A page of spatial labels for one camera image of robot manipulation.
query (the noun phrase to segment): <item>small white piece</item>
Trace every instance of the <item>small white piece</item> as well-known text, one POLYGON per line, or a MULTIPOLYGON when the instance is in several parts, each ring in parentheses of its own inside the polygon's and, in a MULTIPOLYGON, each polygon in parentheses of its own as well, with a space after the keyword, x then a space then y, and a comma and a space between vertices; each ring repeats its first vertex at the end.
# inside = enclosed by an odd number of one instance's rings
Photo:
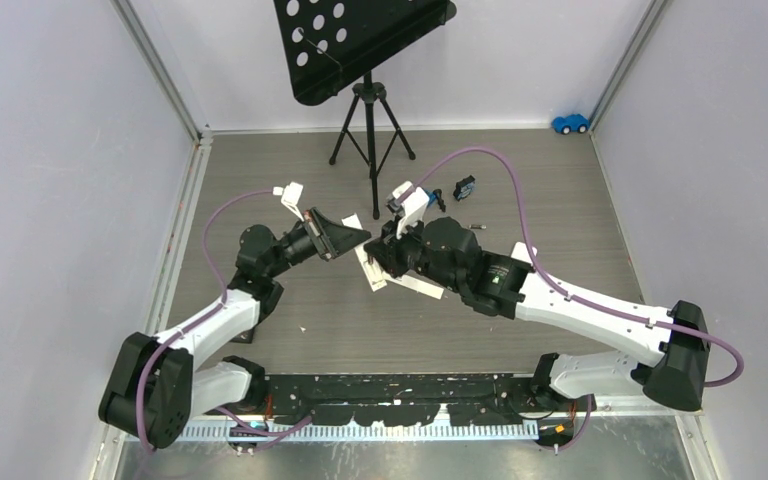
POLYGON ((396 285, 401 285, 423 295, 428 295, 431 298, 436 298, 437 300, 443 298, 443 287, 407 275, 402 275, 401 278, 393 278, 385 273, 384 276, 388 282, 395 283, 396 285))
MULTIPOLYGON (((281 187, 275 187, 272 189, 272 193, 275 194, 281 187)), ((283 188, 281 191, 281 203, 287 207, 293 215, 297 216, 299 220, 304 221, 302 213, 299 211, 299 199, 302 197, 302 190, 304 186, 300 183, 290 182, 289 185, 283 188)))

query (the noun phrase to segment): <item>small black object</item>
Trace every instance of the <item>small black object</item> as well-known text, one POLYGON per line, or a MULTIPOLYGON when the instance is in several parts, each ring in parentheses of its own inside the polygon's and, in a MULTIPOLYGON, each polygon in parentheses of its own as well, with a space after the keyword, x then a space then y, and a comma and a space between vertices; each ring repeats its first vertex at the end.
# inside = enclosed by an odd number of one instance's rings
POLYGON ((437 205, 440 207, 440 210, 443 213, 446 213, 446 202, 443 201, 443 190, 440 190, 439 188, 434 189, 433 192, 434 196, 437 198, 437 205))
POLYGON ((475 189, 475 177, 470 175, 455 184, 455 191, 454 193, 452 193, 452 195, 455 196, 455 200, 460 202, 464 198, 470 196, 470 194, 474 189, 475 189))

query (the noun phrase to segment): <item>metal frame edge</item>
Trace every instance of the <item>metal frame edge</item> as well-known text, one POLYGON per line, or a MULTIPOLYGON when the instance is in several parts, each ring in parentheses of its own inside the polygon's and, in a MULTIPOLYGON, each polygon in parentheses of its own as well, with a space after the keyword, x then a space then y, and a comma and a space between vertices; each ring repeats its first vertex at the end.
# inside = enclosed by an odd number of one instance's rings
POLYGON ((131 34, 137 50, 140 51, 140 54, 160 85, 160 89, 163 90, 166 98, 172 104, 172 108, 184 125, 184 129, 187 130, 193 141, 199 141, 201 132, 186 103, 184 103, 181 93, 175 86, 175 82, 172 81, 172 76, 169 75, 169 70, 163 64, 163 60, 160 58, 160 54, 157 52, 154 43, 152 43, 139 15, 137 15, 134 6, 131 4, 131 0, 110 0, 110 3, 113 4, 113 8, 116 9, 119 18, 122 19, 125 29, 131 34))
POLYGON ((608 85, 599 97, 599 101, 596 102, 596 108, 593 109, 593 113, 590 115, 590 130, 596 130, 605 112, 611 106, 617 91, 625 81, 628 72, 631 67, 634 66, 634 62, 649 40, 655 27, 658 25, 658 21, 661 19, 664 10, 672 2, 672 0, 651 0, 649 7, 643 14, 643 18, 637 25, 634 34, 631 36, 631 41, 626 47, 623 56, 620 58, 619 63, 614 69, 614 73, 611 75, 611 79, 608 81, 608 85))
MULTIPOLYGON (((361 125, 350 125, 350 128, 358 130, 363 129, 361 125)), ((460 130, 540 130, 551 128, 552 125, 546 121, 524 120, 518 122, 488 122, 488 123, 452 123, 441 125, 401 125, 405 132, 422 131, 460 131, 460 130)), ((331 127, 289 127, 289 128, 259 128, 259 129, 216 129, 213 127, 213 134, 216 136, 224 135, 259 135, 273 133, 340 133, 342 125, 331 127)), ((393 125, 375 125, 375 131, 394 132, 393 125)))
MULTIPOLYGON (((148 334, 154 334, 166 328, 212 143, 212 133, 209 130, 203 132, 201 141, 190 156, 187 173, 181 184, 179 207, 172 223, 169 242, 166 244, 167 253, 155 282, 154 298, 145 325, 145 332, 148 334)), ((110 425, 99 423, 99 426, 100 444, 98 453, 93 459, 89 480, 113 480, 116 477, 127 434, 110 425)))
POLYGON ((599 169, 602 171, 602 178, 605 179, 605 186, 608 188, 608 197, 611 199, 611 208, 614 210, 614 219, 617 222, 617 228, 620 231, 620 237, 623 240, 625 251, 628 253, 631 271, 634 274, 634 279, 637 281, 637 286, 640 287, 640 300, 645 301, 647 298, 652 298, 652 290, 649 289, 649 286, 645 282, 641 281, 640 275, 637 273, 637 268, 635 268, 636 262, 634 261, 637 256, 634 254, 634 250, 629 246, 628 235, 626 234, 627 229, 623 225, 616 207, 614 207, 614 188, 611 185, 611 179, 605 171, 605 161, 602 157, 602 152, 599 151, 598 132, 590 132, 590 142, 593 144, 593 151, 596 153, 596 161, 599 163, 599 169))
POLYGON ((703 431, 702 424, 705 416, 698 417, 676 416, 676 426, 681 437, 682 446, 690 463, 693 477, 699 480, 718 480, 727 478, 722 475, 718 463, 714 460, 710 440, 703 431))

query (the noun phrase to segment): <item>purple cable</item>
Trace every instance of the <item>purple cable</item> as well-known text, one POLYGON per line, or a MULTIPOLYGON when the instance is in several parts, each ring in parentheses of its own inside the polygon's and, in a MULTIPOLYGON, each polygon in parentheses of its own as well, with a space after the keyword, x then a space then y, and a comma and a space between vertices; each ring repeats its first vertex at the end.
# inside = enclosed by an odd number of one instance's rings
MULTIPOLYGON (((278 435, 276 435, 274 439, 264 443, 263 445, 258 445, 257 447, 252 449, 251 453, 260 453, 260 452, 262 452, 264 450, 269 450, 270 448, 272 448, 275 445, 277 445, 278 442, 280 442, 281 440, 284 440, 285 438, 289 437, 290 435, 292 435, 292 434, 298 432, 299 430, 301 430, 302 428, 306 427, 312 421, 313 421, 312 417, 309 417, 309 416, 305 417, 304 419, 299 421, 299 423, 293 425, 292 428, 288 428, 287 430, 284 430, 283 432, 278 432, 278 435)), ((261 432, 259 430, 255 430, 255 431, 258 434, 260 434, 260 435, 263 434, 263 432, 261 432)))
POLYGON ((154 364, 157 363, 157 359, 160 358, 160 355, 163 354, 164 351, 166 351, 167 348, 169 348, 169 345, 175 343, 176 340, 181 338, 181 336, 185 333, 189 333, 192 331, 192 329, 198 327, 207 319, 212 317, 216 312, 222 309, 222 306, 225 304, 225 301, 228 300, 228 290, 225 288, 225 281, 222 279, 222 274, 219 273, 219 268, 216 267, 216 264, 213 262, 213 259, 210 258, 210 253, 207 251, 207 232, 210 230, 210 226, 213 224, 214 220, 216 220, 216 217, 219 216, 220 213, 224 212, 228 207, 231 205, 234 205, 235 203, 245 200, 246 198, 254 197, 256 195, 266 195, 271 194, 272 189, 263 189, 263 190, 256 190, 254 192, 248 192, 244 193, 238 197, 234 197, 231 200, 228 200, 225 202, 224 205, 216 209, 215 212, 213 212, 213 215, 210 216, 210 218, 207 220, 207 223, 204 226, 204 231, 201 234, 201 250, 204 253, 204 258, 207 260, 207 264, 210 266, 210 270, 213 272, 213 276, 216 278, 216 281, 219 282, 219 288, 222 291, 222 300, 216 304, 215 307, 211 308, 209 311, 207 311, 204 315, 199 317, 197 320, 195 320, 193 323, 187 325, 186 327, 182 328, 180 331, 176 332, 174 335, 169 337, 165 342, 163 342, 157 350, 154 351, 154 353, 151 354, 151 356, 148 358, 148 362, 146 362, 145 367, 143 367, 142 372, 140 373, 140 379, 137 382, 137 436, 140 438, 140 443, 143 446, 143 449, 146 450, 146 452, 153 452, 155 449, 151 446, 150 443, 148 443, 148 438, 146 436, 146 425, 145 425, 145 414, 143 412, 143 409, 145 408, 145 387, 146 383, 148 382, 148 376, 151 374, 151 372, 154 370, 154 364))
MULTIPOLYGON (((561 294, 563 297, 568 297, 570 300, 574 302, 578 302, 594 310, 600 311, 602 313, 607 313, 609 315, 613 315, 615 317, 619 317, 625 320, 631 320, 632 322, 643 323, 646 325, 649 324, 649 319, 646 317, 641 317, 639 315, 632 315, 630 313, 622 312, 620 310, 616 310, 616 309, 607 307, 605 305, 587 300, 586 298, 579 297, 578 295, 570 295, 569 291, 567 291, 565 288, 558 285, 558 283, 555 282, 554 279, 552 279, 549 273, 543 269, 543 266, 540 265, 540 262, 537 260, 537 256, 534 254, 534 249, 532 248, 534 244, 532 243, 531 236, 528 233, 528 222, 526 221, 526 217, 525 217, 525 201, 522 195, 522 183, 520 183, 519 177, 514 171, 514 167, 513 165, 511 165, 510 160, 508 160, 501 153, 491 148, 467 147, 467 148, 462 148, 456 152, 450 153, 449 155, 446 155, 446 157, 444 157, 442 160, 437 162, 437 164, 431 167, 431 169, 428 170, 425 173, 425 175, 423 175, 423 177, 419 179, 419 181, 414 183, 413 186, 411 186, 411 188, 409 188, 405 193, 403 193, 398 198, 397 203, 401 204, 411 193, 413 193, 414 190, 416 190, 417 187, 425 183, 425 181, 428 180, 428 178, 431 177, 431 175, 433 175, 437 170, 439 170, 440 167, 442 167, 443 165, 449 163, 451 160, 461 155, 464 155, 467 153, 473 153, 473 152, 485 153, 487 155, 495 157, 497 160, 502 162, 502 165, 504 165, 505 169, 508 171, 508 174, 511 176, 511 180, 513 181, 513 184, 514 184, 514 192, 516 193, 517 207, 519 208, 519 220, 520 220, 520 225, 522 226, 522 237, 523 237, 523 240, 525 241, 526 250, 528 251, 528 257, 531 259, 531 264, 532 266, 534 266, 534 269, 537 271, 540 277, 543 278, 543 280, 549 284, 549 286, 554 288, 555 291, 561 294)), ((734 371, 719 380, 705 382, 706 387, 719 387, 722 385, 727 385, 737 380, 737 377, 739 377, 743 373, 743 367, 744 367, 743 356, 740 354, 740 352, 737 351, 736 348, 726 343, 724 340, 705 332, 700 332, 692 328, 684 327, 681 325, 675 325, 672 323, 658 321, 658 322, 655 322, 654 326, 666 328, 674 332, 684 333, 686 335, 691 335, 705 342, 713 343, 714 345, 718 345, 721 348, 725 349, 734 357, 734 360, 736 363, 734 367, 734 371)))
POLYGON ((235 430, 243 431, 245 433, 251 433, 253 435, 260 435, 262 437, 286 437, 287 435, 298 432, 299 430, 302 429, 302 427, 310 423, 308 421, 308 422, 305 422, 304 425, 302 425, 302 422, 299 422, 293 425, 293 428, 287 429, 286 431, 283 431, 283 432, 264 432, 263 430, 258 430, 256 428, 253 428, 251 425, 244 422, 240 417, 234 415, 234 412, 228 410, 225 407, 218 407, 215 410, 227 416, 231 420, 237 422, 237 425, 239 425, 239 427, 234 427, 235 430))

